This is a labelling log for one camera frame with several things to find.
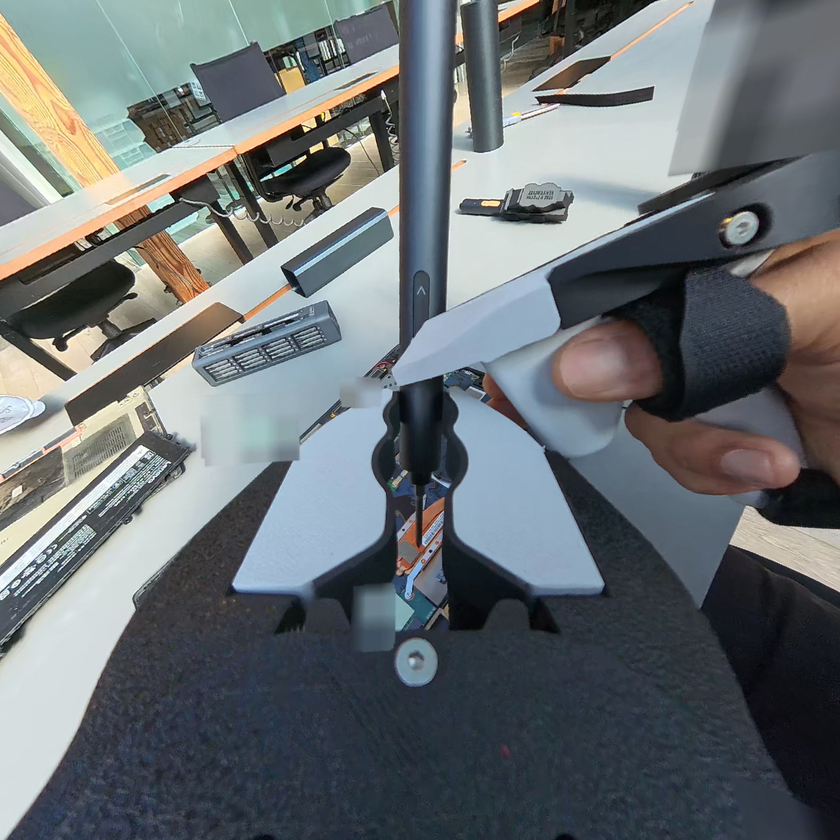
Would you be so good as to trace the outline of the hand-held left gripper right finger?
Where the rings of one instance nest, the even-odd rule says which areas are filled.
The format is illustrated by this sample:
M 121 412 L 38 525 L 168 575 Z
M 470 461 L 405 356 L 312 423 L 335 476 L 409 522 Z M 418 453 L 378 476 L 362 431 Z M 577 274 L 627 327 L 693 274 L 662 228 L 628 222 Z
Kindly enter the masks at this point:
M 603 578 L 541 445 L 475 397 L 448 395 L 456 412 L 449 453 L 461 444 L 466 461 L 447 495 L 455 537 L 530 594 L 601 595 Z

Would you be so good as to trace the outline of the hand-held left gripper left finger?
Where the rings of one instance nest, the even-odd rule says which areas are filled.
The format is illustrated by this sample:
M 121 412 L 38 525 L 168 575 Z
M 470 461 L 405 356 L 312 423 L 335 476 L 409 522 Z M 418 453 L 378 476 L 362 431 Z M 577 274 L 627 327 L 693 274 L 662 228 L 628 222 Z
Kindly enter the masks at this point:
M 393 498 L 374 472 L 388 434 L 384 408 L 351 408 L 301 446 L 234 575 L 234 592 L 327 597 L 352 559 L 388 546 Z

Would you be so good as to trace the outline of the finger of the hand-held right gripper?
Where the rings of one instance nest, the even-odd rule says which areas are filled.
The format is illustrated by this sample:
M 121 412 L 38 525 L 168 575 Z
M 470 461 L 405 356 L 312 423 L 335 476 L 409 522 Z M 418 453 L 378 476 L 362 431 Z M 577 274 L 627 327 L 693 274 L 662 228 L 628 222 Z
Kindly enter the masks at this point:
M 530 272 L 430 318 L 394 365 L 395 383 L 433 379 L 493 361 L 560 329 L 547 276 Z

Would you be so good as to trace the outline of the dark grey electric screwdriver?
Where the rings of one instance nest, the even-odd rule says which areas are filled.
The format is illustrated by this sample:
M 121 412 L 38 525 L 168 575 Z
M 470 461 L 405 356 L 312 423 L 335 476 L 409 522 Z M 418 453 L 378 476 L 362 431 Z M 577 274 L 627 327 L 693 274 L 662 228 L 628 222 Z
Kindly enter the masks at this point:
M 446 308 L 456 1 L 403 1 L 400 15 L 400 361 Z M 440 460 L 443 378 L 400 385 L 400 457 L 415 487 L 415 536 Z

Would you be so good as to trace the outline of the grey desk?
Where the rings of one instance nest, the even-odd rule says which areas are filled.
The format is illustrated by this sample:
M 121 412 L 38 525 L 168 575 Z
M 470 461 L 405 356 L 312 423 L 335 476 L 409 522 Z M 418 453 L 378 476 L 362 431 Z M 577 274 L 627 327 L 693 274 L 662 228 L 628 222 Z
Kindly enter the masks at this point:
M 668 178 L 681 102 L 711 2 L 694 2 L 604 67 L 609 83 L 654 85 L 651 102 L 622 108 L 560 108 L 520 123 L 494 152 L 474 154 L 458 135 L 456 208 L 465 197 L 498 197 L 529 182 L 571 189 L 561 225 L 511 224 L 455 213 L 450 221 L 448 304 L 454 306 L 625 224 L 637 205 L 678 183 Z M 212 387 L 187 364 L 153 388 L 166 431 L 196 444 L 205 407 L 227 397 L 288 403 L 305 432 L 340 396 L 340 385 L 367 372 L 397 344 L 397 241 L 326 286 L 343 339 L 228 385 Z M 610 447 L 574 463 L 618 510 L 640 526 L 696 603 L 741 517 L 728 499 L 680 488 L 621 430 Z M 184 477 L 144 506 L 27 624 L 2 658 L 2 717 L 78 720 L 119 636 L 132 595 L 264 468 L 205 467 L 187 460 Z

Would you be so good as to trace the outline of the orange-edged background desk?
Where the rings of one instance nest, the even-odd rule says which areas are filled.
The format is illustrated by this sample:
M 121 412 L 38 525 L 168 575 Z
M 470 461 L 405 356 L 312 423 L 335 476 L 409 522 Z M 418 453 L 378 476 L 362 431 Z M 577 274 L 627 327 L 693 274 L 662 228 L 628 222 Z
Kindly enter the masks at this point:
M 399 47 L 394 45 L 226 122 L 223 144 L 244 164 L 248 153 L 268 146 L 270 159 L 285 165 L 368 118 L 382 167 L 388 170 L 394 163 L 385 110 L 401 108 L 399 74 Z
M 179 201 L 182 194 L 194 202 L 214 193 L 206 184 L 210 172 L 235 161 L 237 152 L 228 145 L 178 144 L 127 170 L 118 171 L 88 188 L 41 207 L 1 229 L 2 337 L 62 381 L 76 373 L 42 349 L 8 322 L 39 299 L 54 293 L 91 267 L 150 242 L 176 222 L 191 216 L 196 207 Z M 173 203 L 133 221 L 104 244 L 87 249 L 73 264 L 46 274 L 32 283 L 18 275 L 109 224 L 133 218 L 154 200 L 170 196 Z

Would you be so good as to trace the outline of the person's right hand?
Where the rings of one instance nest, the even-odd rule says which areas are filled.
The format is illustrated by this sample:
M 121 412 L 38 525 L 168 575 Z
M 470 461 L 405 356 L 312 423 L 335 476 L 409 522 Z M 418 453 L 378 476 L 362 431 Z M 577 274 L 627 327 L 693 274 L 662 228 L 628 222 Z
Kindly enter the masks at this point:
M 791 346 L 779 385 L 808 459 L 838 480 L 838 232 L 783 247 L 752 282 L 786 308 Z M 663 375 L 653 345 L 630 322 L 607 322 L 574 337 L 554 355 L 552 376 L 576 400 L 632 401 L 627 430 L 690 491 L 735 496 L 787 487 L 800 474 L 798 458 L 773 438 L 693 420 L 668 423 L 642 410 L 638 402 L 659 393 Z

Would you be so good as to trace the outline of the dark grey case sleeve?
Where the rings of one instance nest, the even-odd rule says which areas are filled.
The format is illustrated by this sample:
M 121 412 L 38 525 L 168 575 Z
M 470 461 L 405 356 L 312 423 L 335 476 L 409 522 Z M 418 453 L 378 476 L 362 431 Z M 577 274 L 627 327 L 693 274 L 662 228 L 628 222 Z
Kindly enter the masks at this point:
M 281 267 L 297 294 L 309 298 L 394 237 L 386 210 L 371 207 Z

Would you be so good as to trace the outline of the grey screwdriver bit case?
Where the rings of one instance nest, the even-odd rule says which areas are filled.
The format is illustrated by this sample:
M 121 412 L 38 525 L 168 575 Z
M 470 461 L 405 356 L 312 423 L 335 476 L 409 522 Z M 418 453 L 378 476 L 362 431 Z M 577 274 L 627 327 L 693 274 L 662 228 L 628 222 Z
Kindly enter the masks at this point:
M 199 346 L 192 368 L 211 386 L 233 382 L 341 341 L 327 301 L 242 329 Z

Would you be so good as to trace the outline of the black flat strip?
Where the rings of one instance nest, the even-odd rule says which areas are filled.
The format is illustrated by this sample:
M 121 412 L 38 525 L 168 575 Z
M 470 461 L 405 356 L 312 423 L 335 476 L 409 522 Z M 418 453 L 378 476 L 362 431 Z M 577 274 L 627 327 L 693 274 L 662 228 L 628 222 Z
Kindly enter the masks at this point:
M 557 104 L 582 108 L 617 108 L 653 100 L 655 87 L 607 93 L 556 92 L 537 96 L 541 105 Z

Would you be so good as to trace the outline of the black laptop battery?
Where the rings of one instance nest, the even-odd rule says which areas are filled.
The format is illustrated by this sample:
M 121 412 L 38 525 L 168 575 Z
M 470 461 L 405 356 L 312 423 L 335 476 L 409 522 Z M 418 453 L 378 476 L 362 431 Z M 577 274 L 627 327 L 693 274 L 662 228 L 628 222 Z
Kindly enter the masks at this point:
M 142 434 L 2 562 L 2 654 L 48 599 L 162 487 L 194 447 Z

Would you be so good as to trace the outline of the tall dark grey cylinder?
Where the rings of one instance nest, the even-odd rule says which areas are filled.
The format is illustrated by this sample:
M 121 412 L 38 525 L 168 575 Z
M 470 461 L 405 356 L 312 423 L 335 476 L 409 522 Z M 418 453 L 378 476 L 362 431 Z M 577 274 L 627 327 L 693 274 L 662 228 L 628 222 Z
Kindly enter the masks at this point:
M 460 8 L 469 94 L 473 150 L 492 152 L 503 145 L 501 57 L 498 5 L 474 1 Z

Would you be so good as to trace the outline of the person's dark clothing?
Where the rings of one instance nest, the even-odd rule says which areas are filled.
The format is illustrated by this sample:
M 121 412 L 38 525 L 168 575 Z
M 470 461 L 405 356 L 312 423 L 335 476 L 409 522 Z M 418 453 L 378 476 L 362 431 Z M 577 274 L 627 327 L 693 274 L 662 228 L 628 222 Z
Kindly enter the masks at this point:
M 792 794 L 838 838 L 838 590 L 730 545 L 701 611 Z

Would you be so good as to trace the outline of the black office chair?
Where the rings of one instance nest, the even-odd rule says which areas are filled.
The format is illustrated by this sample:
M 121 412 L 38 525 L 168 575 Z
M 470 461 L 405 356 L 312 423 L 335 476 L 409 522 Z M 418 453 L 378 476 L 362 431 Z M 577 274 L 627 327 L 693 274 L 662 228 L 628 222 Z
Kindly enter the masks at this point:
M 191 64 L 194 76 L 212 103 L 222 123 L 283 98 L 285 92 L 255 41 L 227 56 L 204 64 Z M 351 164 L 350 153 L 325 145 L 314 152 L 294 155 L 291 168 L 279 173 L 278 141 L 266 143 L 242 155 L 241 159 L 257 193 L 270 203 L 289 198 L 288 208 L 299 212 L 312 203 L 310 217 L 318 217 L 333 205 L 327 189 Z
M 360 14 L 338 19 L 333 30 L 352 65 L 399 43 L 393 2 L 380 3 Z
M 71 338 L 85 329 L 97 328 L 106 336 L 91 355 L 93 361 L 98 361 L 156 322 L 151 318 L 120 329 L 110 321 L 109 315 L 115 308 L 138 297 L 133 292 L 134 284 L 132 270 L 112 259 L 62 288 L 31 300 L 26 307 L 3 302 L 2 339 L 62 381 L 68 381 L 76 372 L 35 340 L 51 340 L 58 351 L 64 352 Z

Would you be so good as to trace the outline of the wooden pillar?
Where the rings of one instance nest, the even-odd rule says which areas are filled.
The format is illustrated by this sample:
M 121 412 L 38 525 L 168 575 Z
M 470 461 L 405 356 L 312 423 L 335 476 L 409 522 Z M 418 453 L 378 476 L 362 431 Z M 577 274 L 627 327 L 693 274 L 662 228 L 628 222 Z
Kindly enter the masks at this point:
M 92 186 L 119 172 L 115 161 L 3 17 L 1 89 L 17 114 L 80 186 Z M 187 302 L 209 289 L 167 233 L 144 240 L 139 250 L 178 301 Z

